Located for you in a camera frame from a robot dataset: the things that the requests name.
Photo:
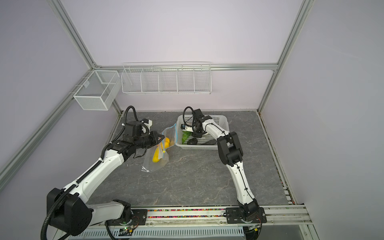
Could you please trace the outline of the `white plastic basket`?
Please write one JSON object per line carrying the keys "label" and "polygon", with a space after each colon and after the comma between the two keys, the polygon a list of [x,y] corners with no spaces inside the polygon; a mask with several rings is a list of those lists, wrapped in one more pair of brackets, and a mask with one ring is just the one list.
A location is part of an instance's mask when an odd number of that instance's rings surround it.
{"label": "white plastic basket", "polygon": [[196,145],[188,145],[187,142],[190,139],[193,139],[194,137],[190,135],[183,144],[183,135],[184,130],[182,130],[181,125],[184,124],[184,120],[187,121],[188,125],[192,125],[192,115],[185,115],[183,118],[183,115],[180,115],[178,117],[178,120],[176,122],[176,128],[175,128],[175,145],[177,147],[180,147],[183,150],[218,150],[217,145],[205,145],[208,141],[216,140],[218,137],[222,135],[222,131],[228,133],[229,123],[225,116],[223,115],[211,115],[210,120],[208,120],[208,123],[213,123],[213,125],[208,125],[208,127],[203,127],[203,130],[206,131],[206,133],[201,137],[197,138],[198,143]]}

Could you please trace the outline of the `green leafy vegetable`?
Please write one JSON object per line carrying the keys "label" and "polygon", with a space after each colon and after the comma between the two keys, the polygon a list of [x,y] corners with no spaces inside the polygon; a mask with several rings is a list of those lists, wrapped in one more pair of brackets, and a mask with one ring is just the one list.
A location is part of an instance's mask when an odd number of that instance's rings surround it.
{"label": "green leafy vegetable", "polygon": [[192,132],[183,132],[183,135],[182,135],[182,144],[183,145],[188,144],[188,141],[189,141],[189,138],[191,137],[191,135],[192,135]]}

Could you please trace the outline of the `clear zip top bag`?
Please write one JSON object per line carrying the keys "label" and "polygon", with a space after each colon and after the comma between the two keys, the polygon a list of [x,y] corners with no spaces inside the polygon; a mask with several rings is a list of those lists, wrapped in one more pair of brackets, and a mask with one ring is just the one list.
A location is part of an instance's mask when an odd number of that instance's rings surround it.
{"label": "clear zip top bag", "polygon": [[176,124],[166,128],[162,135],[165,138],[156,146],[151,147],[145,154],[145,159],[142,165],[142,172],[150,173],[163,168],[169,162],[168,149],[176,143],[175,138]]}

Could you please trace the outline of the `yellow lemon front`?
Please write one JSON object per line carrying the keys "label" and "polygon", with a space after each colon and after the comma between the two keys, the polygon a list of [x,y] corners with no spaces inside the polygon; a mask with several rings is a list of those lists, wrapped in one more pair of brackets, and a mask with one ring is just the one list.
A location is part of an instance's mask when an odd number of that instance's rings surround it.
{"label": "yellow lemon front", "polygon": [[170,146],[170,139],[165,138],[164,142],[162,143],[162,149],[165,150]]}

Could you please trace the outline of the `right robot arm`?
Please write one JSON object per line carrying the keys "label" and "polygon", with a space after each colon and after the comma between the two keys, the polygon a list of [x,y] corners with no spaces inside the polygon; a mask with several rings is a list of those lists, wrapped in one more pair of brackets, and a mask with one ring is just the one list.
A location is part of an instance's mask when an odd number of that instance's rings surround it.
{"label": "right robot arm", "polygon": [[216,139],[219,158],[235,184],[241,220],[245,223],[266,223],[265,211],[252,193],[244,171],[244,152],[237,133],[221,128],[211,116],[205,116],[200,109],[194,110],[190,106],[183,111],[183,122],[181,129],[191,132],[193,137],[202,138],[209,134]]}

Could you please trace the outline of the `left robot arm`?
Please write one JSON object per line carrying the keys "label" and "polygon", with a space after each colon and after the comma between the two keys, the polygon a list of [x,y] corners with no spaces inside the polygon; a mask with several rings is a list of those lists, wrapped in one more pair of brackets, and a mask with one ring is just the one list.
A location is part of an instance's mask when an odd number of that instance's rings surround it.
{"label": "left robot arm", "polygon": [[81,234],[89,226],[111,221],[129,225],[135,218],[131,204],[113,200],[106,204],[89,205],[88,201],[101,183],[130,157],[136,158],[137,150],[144,151],[159,145],[165,136],[151,130],[152,121],[139,120],[134,114],[133,121],[127,121],[128,106],[124,122],[118,135],[106,144],[98,160],[78,178],[65,187],[52,189],[47,195],[47,215],[43,221],[40,238],[48,238],[48,227],[65,232],[63,239]]}

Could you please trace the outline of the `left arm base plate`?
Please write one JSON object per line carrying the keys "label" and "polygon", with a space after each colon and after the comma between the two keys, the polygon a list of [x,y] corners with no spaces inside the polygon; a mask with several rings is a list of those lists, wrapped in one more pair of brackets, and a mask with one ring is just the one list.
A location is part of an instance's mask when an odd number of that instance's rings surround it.
{"label": "left arm base plate", "polygon": [[143,226],[146,224],[148,215],[147,209],[130,209],[124,210],[123,215],[120,218],[120,225],[134,225],[134,226]]}

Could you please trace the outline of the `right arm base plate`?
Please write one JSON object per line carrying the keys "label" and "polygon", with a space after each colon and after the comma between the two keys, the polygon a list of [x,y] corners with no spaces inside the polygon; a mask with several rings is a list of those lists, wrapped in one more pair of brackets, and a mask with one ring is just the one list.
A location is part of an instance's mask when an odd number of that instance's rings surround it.
{"label": "right arm base plate", "polygon": [[228,224],[265,224],[267,217],[262,207],[256,211],[246,212],[240,207],[226,208],[223,216]]}

